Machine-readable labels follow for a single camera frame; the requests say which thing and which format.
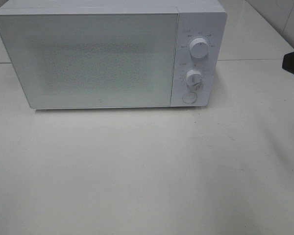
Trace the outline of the white microwave oven body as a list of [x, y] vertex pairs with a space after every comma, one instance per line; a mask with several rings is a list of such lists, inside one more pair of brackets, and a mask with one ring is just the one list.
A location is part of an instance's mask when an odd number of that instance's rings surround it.
[[33, 109], [208, 104], [217, 0], [9, 0], [0, 38]]

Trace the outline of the white microwave door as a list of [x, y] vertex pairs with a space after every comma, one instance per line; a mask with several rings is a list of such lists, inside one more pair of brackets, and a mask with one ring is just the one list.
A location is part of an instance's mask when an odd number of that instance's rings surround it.
[[33, 109], [171, 103], [177, 14], [0, 16]]

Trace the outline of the round white door release button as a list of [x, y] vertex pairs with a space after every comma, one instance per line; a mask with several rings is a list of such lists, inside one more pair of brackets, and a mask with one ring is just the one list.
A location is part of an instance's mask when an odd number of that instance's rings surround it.
[[182, 100], [184, 103], [187, 103], [187, 104], [195, 103], [197, 100], [197, 94], [194, 92], [185, 93], [182, 96]]

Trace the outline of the white microwave knob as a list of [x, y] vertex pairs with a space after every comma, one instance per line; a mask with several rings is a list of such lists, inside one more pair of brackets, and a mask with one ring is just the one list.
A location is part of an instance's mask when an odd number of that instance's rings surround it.
[[198, 86], [202, 82], [202, 73], [200, 70], [189, 70], [185, 75], [187, 86]]
[[209, 52], [209, 42], [204, 37], [196, 37], [189, 43], [189, 51], [193, 58], [200, 59], [205, 57]]

